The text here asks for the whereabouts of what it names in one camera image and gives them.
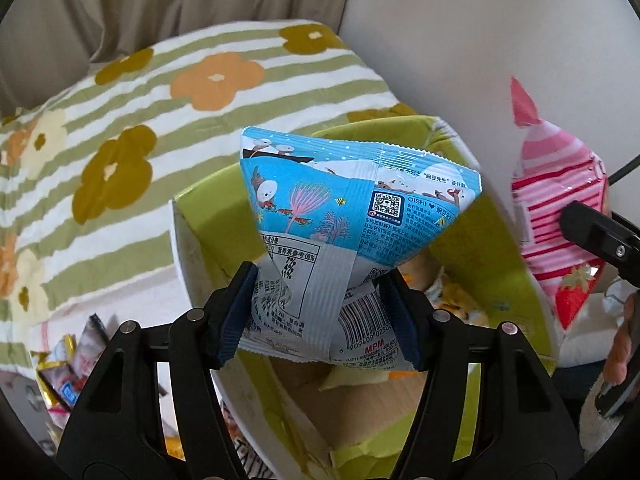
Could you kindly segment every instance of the pink bag tip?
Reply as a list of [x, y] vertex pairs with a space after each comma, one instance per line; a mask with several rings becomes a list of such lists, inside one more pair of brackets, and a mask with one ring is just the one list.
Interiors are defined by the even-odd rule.
[[516, 126], [524, 128], [542, 122], [542, 119], [538, 117], [538, 110], [533, 99], [514, 77], [511, 77], [511, 105], [513, 106], [513, 122]]

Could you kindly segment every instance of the beige curtain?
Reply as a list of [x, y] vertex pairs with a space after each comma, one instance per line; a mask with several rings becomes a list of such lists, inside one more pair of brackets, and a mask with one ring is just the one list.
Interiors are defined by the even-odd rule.
[[15, 0], [0, 23], [0, 114], [34, 107], [92, 66], [236, 20], [308, 18], [337, 30], [346, 0]]

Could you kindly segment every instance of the white wall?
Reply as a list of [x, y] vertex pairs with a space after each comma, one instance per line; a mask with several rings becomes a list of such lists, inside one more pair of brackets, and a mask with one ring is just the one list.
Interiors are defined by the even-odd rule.
[[[340, 35], [399, 99], [449, 121], [508, 206], [524, 135], [512, 74], [610, 174], [640, 153], [640, 20], [627, 0], [349, 0]], [[610, 194], [638, 225], [639, 198], [640, 170]]]

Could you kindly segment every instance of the blue and white snack bag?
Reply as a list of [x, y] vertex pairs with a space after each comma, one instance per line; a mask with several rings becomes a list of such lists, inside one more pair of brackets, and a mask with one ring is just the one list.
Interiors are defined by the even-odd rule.
[[429, 245], [480, 176], [429, 152], [246, 128], [240, 167], [267, 253], [239, 347], [412, 370], [372, 280]]

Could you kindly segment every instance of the qr code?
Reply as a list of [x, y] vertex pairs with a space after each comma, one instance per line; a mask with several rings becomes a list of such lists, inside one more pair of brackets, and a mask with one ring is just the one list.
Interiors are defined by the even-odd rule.
[[399, 196], [379, 192], [373, 194], [373, 206], [371, 207], [372, 211], [399, 218], [401, 208], [400, 206], [401, 202]]

